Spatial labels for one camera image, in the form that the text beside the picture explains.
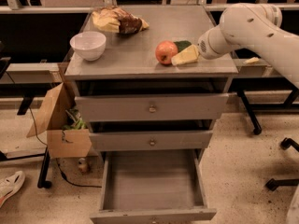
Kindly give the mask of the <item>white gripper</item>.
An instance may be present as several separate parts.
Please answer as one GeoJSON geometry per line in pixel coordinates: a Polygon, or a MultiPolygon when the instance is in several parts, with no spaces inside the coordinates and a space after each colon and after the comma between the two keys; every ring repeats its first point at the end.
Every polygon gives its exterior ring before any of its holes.
{"type": "Polygon", "coordinates": [[[199,52],[205,59],[213,60],[220,58],[232,50],[233,47],[225,39],[221,32],[221,28],[216,26],[199,37],[198,48],[195,45],[188,46],[186,49],[173,56],[171,58],[171,63],[174,66],[195,63],[198,61],[199,52]]]}

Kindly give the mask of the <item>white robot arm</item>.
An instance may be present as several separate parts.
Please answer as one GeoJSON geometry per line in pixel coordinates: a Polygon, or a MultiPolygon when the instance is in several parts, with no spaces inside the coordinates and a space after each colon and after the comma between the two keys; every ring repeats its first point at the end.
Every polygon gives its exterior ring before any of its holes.
{"type": "MultiPolygon", "coordinates": [[[[221,15],[219,30],[228,43],[247,48],[268,61],[291,83],[298,83],[298,37],[276,27],[254,9],[233,5],[221,15]]],[[[245,132],[238,114],[224,114],[201,168],[217,214],[193,224],[299,224],[298,188],[272,192],[263,186],[270,175],[299,172],[298,152],[278,146],[284,134],[299,135],[297,117],[272,118],[262,136],[245,132]]]]}

